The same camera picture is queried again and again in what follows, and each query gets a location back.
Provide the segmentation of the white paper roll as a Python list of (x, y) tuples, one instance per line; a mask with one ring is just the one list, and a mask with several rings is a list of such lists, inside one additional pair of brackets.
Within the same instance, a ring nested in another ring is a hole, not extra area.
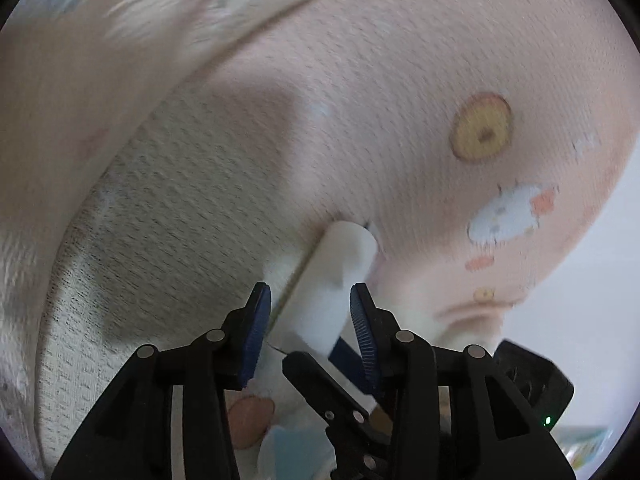
[(378, 242), (364, 226), (330, 224), (277, 315), (268, 344), (284, 353), (329, 356), (349, 317), (350, 289), (366, 279), (377, 254)]

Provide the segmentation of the blue white tissue pack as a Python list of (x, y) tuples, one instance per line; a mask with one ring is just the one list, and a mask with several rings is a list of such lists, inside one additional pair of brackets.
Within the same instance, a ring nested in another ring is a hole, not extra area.
[(329, 479), (334, 466), (334, 449), (322, 430), (273, 426), (262, 440), (257, 478)]

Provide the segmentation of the pink cartoon print pillow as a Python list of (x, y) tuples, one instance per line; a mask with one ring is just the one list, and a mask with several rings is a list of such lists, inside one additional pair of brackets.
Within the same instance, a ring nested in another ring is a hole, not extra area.
[(1, 29), (1, 430), (26, 468), (56, 252), (116, 153), (180, 81), (304, 0), (20, 0)]

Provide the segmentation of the pink cartoon print blanket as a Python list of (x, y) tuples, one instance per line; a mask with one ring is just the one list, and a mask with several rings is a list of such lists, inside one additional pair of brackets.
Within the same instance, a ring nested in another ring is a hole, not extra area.
[(67, 230), (39, 341), (52, 469), (134, 348), (275, 300), (335, 220), (378, 241), (376, 303), (438, 346), (504, 315), (600, 214), (639, 132), (608, 0), (316, 0), (186, 80)]

